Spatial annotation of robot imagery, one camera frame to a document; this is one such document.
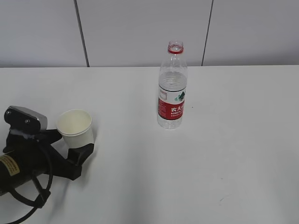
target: plastic bottle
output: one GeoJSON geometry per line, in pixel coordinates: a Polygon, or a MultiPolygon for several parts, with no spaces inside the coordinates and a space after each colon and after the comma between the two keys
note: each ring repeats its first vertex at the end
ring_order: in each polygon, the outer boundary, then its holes
{"type": "Polygon", "coordinates": [[[187,86],[187,63],[183,59],[183,42],[170,41],[167,58],[159,76],[157,120],[160,126],[174,129],[182,123],[187,86]]]}

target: white wall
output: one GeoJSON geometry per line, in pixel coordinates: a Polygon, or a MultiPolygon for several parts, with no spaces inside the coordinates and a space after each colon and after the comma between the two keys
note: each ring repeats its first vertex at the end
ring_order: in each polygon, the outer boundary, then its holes
{"type": "Polygon", "coordinates": [[[90,66],[159,66],[182,40],[200,65],[211,0],[78,0],[90,66]]]}
{"type": "MultiPolygon", "coordinates": [[[[212,0],[77,0],[91,66],[200,65],[212,0]]],[[[214,0],[204,65],[299,64],[298,0],[214,0]]],[[[0,1],[0,67],[86,66],[73,0],[0,1]]]]}
{"type": "Polygon", "coordinates": [[[204,65],[299,64],[298,0],[215,0],[204,65]]]}
{"type": "Polygon", "coordinates": [[[0,33],[0,67],[86,66],[73,0],[2,0],[0,33]]]}

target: yellow sticker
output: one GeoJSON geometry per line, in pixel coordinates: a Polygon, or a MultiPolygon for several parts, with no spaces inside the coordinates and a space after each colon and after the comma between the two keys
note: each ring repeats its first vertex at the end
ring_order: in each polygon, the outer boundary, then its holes
{"type": "Polygon", "coordinates": [[[20,172],[18,164],[9,155],[0,156],[0,162],[2,162],[4,166],[6,166],[9,175],[13,176],[20,172]]]}

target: sticker label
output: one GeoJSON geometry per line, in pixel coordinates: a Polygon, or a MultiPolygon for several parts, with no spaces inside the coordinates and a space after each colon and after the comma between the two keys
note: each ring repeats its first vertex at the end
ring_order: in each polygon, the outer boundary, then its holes
{"type": "Polygon", "coordinates": [[[14,176],[20,172],[18,164],[9,155],[0,156],[0,162],[6,166],[9,175],[14,176]]]}
{"type": "Polygon", "coordinates": [[[176,120],[183,115],[186,88],[167,91],[159,86],[158,114],[166,120],[176,120]]]}

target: red label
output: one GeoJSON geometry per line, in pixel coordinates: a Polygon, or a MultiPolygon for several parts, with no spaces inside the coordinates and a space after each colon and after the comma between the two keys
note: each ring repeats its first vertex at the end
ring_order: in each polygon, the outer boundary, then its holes
{"type": "Polygon", "coordinates": [[[166,120],[176,120],[183,115],[184,102],[180,104],[168,104],[159,99],[158,113],[166,120]]]}

